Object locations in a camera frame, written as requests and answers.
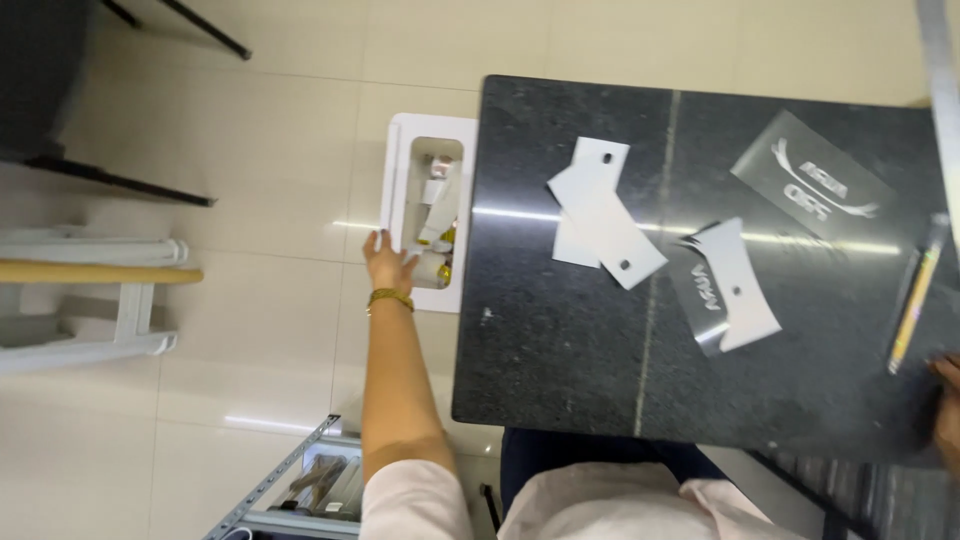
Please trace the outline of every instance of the dark granite table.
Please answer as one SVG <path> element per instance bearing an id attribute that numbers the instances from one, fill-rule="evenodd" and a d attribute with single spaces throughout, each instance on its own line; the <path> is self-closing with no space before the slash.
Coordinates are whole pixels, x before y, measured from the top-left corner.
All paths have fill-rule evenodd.
<path id="1" fill-rule="evenodd" d="M 896 191 L 883 219 L 853 231 L 878 253 L 811 245 L 810 229 L 730 172 L 782 110 Z M 490 76 L 479 124 L 455 420 L 936 462 L 923 360 L 960 349 L 952 248 L 907 360 L 886 372 L 909 259 L 946 208 L 929 110 Z M 782 331 L 708 357 L 669 263 L 627 291 L 606 270 L 553 260 L 560 206 L 546 182 L 578 136 L 630 145 L 616 192 L 660 229 L 645 232 L 668 259 L 683 250 L 671 231 L 736 216 L 775 238 L 746 244 Z"/>

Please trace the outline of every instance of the white paper tag with hole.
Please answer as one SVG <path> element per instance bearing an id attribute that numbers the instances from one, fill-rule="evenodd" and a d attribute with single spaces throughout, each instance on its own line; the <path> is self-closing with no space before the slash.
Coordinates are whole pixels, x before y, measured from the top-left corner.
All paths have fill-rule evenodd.
<path id="1" fill-rule="evenodd" d="M 663 254 L 636 227 L 616 192 L 585 179 L 600 178 L 610 166 L 602 160 L 577 160 L 547 182 L 594 254 L 613 277 L 630 290 L 666 263 Z"/>
<path id="2" fill-rule="evenodd" d="M 570 162 L 604 163 L 607 166 L 597 169 L 598 176 L 584 176 L 582 180 L 596 189 L 609 189 L 615 192 L 629 151 L 630 146 L 626 144 L 581 136 L 577 138 L 577 145 L 573 149 L 573 158 Z M 600 268 L 600 258 L 593 251 L 589 238 L 581 237 L 566 211 L 560 213 L 560 225 L 557 227 L 557 236 L 553 242 L 553 259 Z"/>
<path id="3" fill-rule="evenodd" d="M 671 258 L 674 288 L 707 356 L 780 331 L 742 234 L 743 221 L 735 217 L 684 238 L 681 245 L 690 254 Z"/>

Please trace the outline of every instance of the gold bracelet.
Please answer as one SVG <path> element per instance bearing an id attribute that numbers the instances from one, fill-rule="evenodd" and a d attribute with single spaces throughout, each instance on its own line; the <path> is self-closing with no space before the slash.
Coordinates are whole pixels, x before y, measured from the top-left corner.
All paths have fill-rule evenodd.
<path id="1" fill-rule="evenodd" d="M 414 310 L 414 301 L 410 300 L 410 297 L 402 292 L 396 289 L 376 289 L 374 292 L 370 293 L 370 301 L 367 302 L 367 316 L 370 316 L 370 306 L 373 305 L 373 302 L 380 300 L 381 298 L 396 298 L 405 306 L 409 307 L 411 312 Z"/>

